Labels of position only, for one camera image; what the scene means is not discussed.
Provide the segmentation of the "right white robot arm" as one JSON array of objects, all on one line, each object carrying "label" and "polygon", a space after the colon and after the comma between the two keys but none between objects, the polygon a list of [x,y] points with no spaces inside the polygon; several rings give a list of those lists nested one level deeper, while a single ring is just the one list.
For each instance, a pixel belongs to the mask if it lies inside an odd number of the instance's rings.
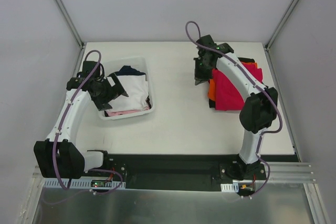
[{"label": "right white robot arm", "polygon": [[248,179],[259,168],[264,134],[272,122],[280,118],[278,92],[274,87],[269,88],[258,81],[239,61],[229,44],[218,45],[211,35],[200,37],[195,44],[198,49],[198,56],[194,58],[195,84],[209,81],[213,70],[218,70],[229,79],[244,101],[239,113],[244,128],[242,148],[225,173],[232,179]]}]

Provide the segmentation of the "white t shirt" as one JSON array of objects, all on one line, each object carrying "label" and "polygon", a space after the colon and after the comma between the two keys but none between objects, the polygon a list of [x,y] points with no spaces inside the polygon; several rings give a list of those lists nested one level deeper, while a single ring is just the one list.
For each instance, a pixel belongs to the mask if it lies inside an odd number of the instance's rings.
[{"label": "white t shirt", "polygon": [[119,96],[110,101],[109,104],[112,106],[112,109],[105,111],[119,112],[150,109],[147,102],[149,98],[149,86],[146,76],[118,76],[118,79],[129,96]]}]

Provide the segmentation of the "black t shirt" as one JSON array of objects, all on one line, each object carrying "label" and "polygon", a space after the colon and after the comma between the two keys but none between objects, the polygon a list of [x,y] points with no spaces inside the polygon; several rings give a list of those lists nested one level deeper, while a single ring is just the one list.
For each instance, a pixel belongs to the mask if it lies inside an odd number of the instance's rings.
[{"label": "black t shirt", "polygon": [[[257,62],[250,58],[239,58],[245,68],[259,82],[263,80],[263,71]],[[244,100],[230,80],[219,70],[213,69],[212,79],[209,80],[209,107],[219,111],[239,111],[244,106]]]}]

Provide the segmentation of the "magenta t shirt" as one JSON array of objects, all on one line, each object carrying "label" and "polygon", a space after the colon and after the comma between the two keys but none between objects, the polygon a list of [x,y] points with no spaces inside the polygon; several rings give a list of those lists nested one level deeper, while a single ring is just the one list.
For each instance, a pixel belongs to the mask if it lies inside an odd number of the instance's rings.
[{"label": "magenta t shirt", "polygon": [[208,98],[209,107],[218,111],[240,111],[244,106],[244,99],[235,86],[219,70],[213,69],[212,74],[216,84],[216,100]]}]

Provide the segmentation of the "white plastic laundry basket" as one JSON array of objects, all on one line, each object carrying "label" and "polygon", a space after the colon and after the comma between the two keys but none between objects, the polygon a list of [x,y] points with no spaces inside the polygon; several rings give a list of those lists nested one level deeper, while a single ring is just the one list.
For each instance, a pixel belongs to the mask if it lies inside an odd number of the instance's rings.
[{"label": "white plastic laundry basket", "polygon": [[[149,103],[150,110],[146,113],[153,112],[154,110],[154,92],[153,92],[153,82],[151,80],[151,74],[148,67],[148,64],[144,57],[142,56],[132,56],[132,57],[126,57],[126,58],[120,58],[120,59],[114,59],[114,60],[106,60],[102,63],[104,66],[106,77],[109,76],[112,73],[115,73],[116,71],[119,71],[123,66],[131,66],[134,69],[137,69],[141,72],[146,73],[146,80],[148,82],[149,86],[149,98],[147,102]],[[130,118],[126,115],[124,116],[116,116],[116,117],[105,117],[103,115],[104,111],[101,111],[98,113],[99,117],[102,120],[118,120],[118,119],[124,119],[124,118]]]}]

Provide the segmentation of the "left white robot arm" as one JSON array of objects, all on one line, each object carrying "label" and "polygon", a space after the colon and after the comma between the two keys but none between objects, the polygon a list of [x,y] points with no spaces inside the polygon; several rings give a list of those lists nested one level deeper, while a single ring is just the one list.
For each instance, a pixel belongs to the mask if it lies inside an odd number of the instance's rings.
[{"label": "left white robot arm", "polygon": [[111,109],[110,102],[128,94],[115,73],[104,75],[103,65],[95,61],[83,63],[82,71],[66,85],[66,98],[52,131],[44,141],[37,141],[34,154],[44,178],[79,179],[93,169],[99,176],[111,171],[108,153],[103,150],[80,151],[77,133],[90,103],[98,111]]}]

